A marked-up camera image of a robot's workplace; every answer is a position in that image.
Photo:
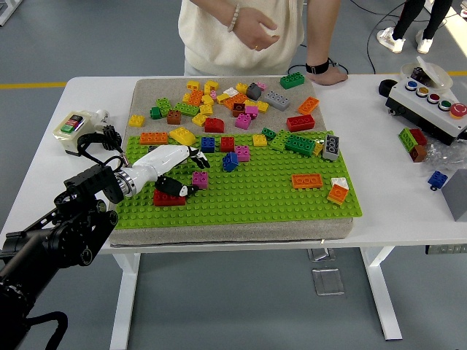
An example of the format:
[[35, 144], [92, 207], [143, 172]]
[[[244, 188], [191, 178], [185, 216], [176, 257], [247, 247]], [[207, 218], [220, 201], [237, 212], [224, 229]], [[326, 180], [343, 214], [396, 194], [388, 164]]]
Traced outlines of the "person's right hand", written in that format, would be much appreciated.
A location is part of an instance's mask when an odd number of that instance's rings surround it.
[[279, 40], [279, 36], [268, 34], [266, 29], [276, 30], [277, 24], [257, 9], [242, 7], [239, 10], [233, 32], [249, 49], [261, 51]]

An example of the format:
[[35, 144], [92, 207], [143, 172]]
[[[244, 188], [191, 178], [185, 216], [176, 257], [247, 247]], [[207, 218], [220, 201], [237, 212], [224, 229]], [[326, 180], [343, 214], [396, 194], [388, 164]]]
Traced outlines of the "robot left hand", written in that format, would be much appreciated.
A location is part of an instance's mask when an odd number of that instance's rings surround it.
[[197, 185], [187, 186], [166, 173], [190, 158], [199, 168], [209, 168], [206, 156], [199, 149], [185, 145], [161, 145], [137, 160], [132, 166], [115, 172], [125, 196], [139, 193], [147, 182], [154, 182], [157, 190], [176, 197], [187, 197], [199, 190]]

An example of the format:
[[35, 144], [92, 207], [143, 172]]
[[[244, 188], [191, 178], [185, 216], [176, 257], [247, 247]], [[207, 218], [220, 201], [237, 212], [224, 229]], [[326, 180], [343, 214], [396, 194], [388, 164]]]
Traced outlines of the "person's left hand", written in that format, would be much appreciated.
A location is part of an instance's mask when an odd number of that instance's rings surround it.
[[306, 76], [314, 83], [322, 86], [335, 85], [348, 79], [348, 75], [340, 71], [337, 67], [329, 67], [328, 70], [322, 74], [307, 73]]

